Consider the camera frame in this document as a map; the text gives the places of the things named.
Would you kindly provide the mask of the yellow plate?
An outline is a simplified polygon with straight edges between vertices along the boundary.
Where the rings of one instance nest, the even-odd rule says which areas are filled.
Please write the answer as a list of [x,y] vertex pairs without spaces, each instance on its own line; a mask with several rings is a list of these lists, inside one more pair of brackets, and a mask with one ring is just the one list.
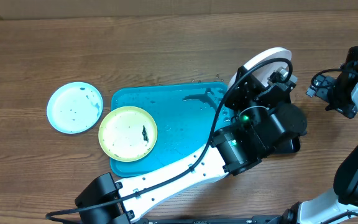
[[158,129],[153,117],[135,106],[112,110],[102,120],[98,139],[102,150],[120,162],[142,159],[154,148]]

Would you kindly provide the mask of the light blue plate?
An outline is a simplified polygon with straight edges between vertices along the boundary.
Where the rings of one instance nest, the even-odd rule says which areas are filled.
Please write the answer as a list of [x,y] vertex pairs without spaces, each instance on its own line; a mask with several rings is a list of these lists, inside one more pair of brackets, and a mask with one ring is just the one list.
[[64,134],[79,134],[92,128],[103,113],[103,97],[93,85],[71,82],[61,86],[47,104],[50,125]]

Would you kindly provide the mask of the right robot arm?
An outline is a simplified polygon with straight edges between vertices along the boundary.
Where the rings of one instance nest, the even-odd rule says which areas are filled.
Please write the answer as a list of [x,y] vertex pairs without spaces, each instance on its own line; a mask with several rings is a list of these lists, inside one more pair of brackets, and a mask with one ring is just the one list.
[[[338,70],[334,94],[347,93],[358,110],[358,61]],[[331,189],[316,198],[298,202],[277,219],[277,223],[341,223],[358,217],[358,145],[339,166]]]

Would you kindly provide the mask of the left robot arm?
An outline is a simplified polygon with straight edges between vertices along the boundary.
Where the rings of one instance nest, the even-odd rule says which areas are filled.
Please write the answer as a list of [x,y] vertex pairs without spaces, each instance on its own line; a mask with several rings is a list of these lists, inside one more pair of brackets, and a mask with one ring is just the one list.
[[75,199],[82,223],[134,223],[192,187],[238,175],[271,154],[299,151],[307,121],[290,101],[296,77],[284,68],[255,77],[238,69],[227,105],[231,125],[215,130],[194,154],[142,176],[95,178]]

